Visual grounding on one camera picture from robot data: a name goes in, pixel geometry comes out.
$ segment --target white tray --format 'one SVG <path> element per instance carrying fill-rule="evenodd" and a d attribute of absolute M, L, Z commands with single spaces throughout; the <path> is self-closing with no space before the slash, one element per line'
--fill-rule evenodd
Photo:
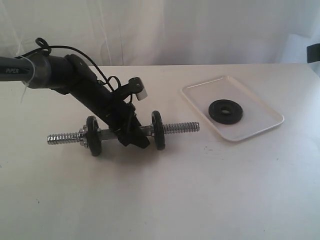
<path fill-rule="evenodd" d="M 182 89 L 183 95 L 226 140 L 238 142 L 282 124 L 279 114 L 232 76 L 220 76 Z M 220 99 L 232 100 L 243 109 L 242 119 L 232 125 L 218 123 L 208 113 L 209 105 Z"/>

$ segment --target table surface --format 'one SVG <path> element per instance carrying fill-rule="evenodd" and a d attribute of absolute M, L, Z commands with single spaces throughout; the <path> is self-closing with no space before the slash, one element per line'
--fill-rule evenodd
<path fill-rule="evenodd" d="M 110 240 L 315 240 L 320 238 L 320 79 L 305 64 L 104 66 L 123 83 L 143 125 L 199 121 L 166 149 L 105 141 L 100 157 L 79 144 L 47 145 L 91 113 L 70 95 L 0 84 L 0 238 Z M 182 87 L 231 75 L 284 123 L 240 143 L 223 140 L 182 97 Z"/>

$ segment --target black weight plate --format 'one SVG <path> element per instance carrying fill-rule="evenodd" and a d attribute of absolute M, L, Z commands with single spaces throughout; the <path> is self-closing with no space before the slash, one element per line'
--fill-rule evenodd
<path fill-rule="evenodd" d="M 209 106 L 210 117 L 218 123 L 231 125 L 242 119 L 242 107 L 231 100 L 221 99 L 214 101 Z"/>
<path fill-rule="evenodd" d="M 97 157 L 102 152 L 101 141 L 98 135 L 98 122 L 94 116 L 88 116 L 86 119 L 86 140 L 92 156 Z"/>
<path fill-rule="evenodd" d="M 166 147 L 165 131 L 160 112 L 153 111 L 151 114 L 152 125 L 154 129 L 154 141 L 157 150 L 163 150 Z"/>

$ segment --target white backdrop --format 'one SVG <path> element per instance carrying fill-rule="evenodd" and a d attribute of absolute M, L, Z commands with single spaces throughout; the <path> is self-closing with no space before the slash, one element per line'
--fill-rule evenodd
<path fill-rule="evenodd" d="M 0 55 L 43 37 L 98 65 L 305 62 L 319 12 L 319 0 L 0 0 Z"/>

